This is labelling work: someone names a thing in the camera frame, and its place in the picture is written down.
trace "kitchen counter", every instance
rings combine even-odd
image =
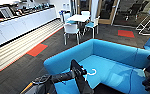
[[[50,5],[49,7],[46,7],[46,8],[43,8],[43,9],[38,9],[38,10],[32,10],[29,13],[23,13],[21,15],[13,16],[11,18],[3,18],[3,19],[0,19],[0,22],[4,22],[4,21],[11,20],[11,19],[19,18],[19,17],[26,16],[26,15],[33,14],[33,13],[37,13],[37,12],[40,12],[40,11],[43,11],[43,10],[46,10],[46,9],[50,9],[50,8],[53,8],[53,7],[54,7],[54,5]]]
[[[56,19],[55,7],[0,19],[0,45]]]

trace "orange rug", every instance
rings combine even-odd
[[[118,30],[118,36],[135,38],[132,31]]]
[[[30,51],[27,52],[27,54],[32,55],[32,56],[37,56],[39,53],[41,53],[46,47],[48,47],[47,45],[44,44],[38,44],[37,46],[35,46],[33,49],[31,49]]]

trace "doorway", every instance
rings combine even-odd
[[[81,14],[81,11],[90,11],[91,13],[91,1],[92,0],[78,0],[78,14]]]
[[[100,16],[99,23],[113,24],[115,14],[120,0],[99,0],[97,16]]]

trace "glass door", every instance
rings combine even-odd
[[[91,1],[92,0],[77,0],[77,13],[81,14],[81,11],[91,12]]]
[[[113,24],[137,27],[146,18],[149,10],[150,0],[121,0]]]
[[[120,0],[99,0],[97,16],[100,16],[99,23],[113,24],[116,10]]]

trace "white table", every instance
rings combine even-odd
[[[85,21],[87,21],[88,19],[89,19],[89,16],[75,14],[75,15],[73,15],[72,17],[68,18],[67,20],[70,20],[70,21],[78,21],[78,22],[85,22]]]

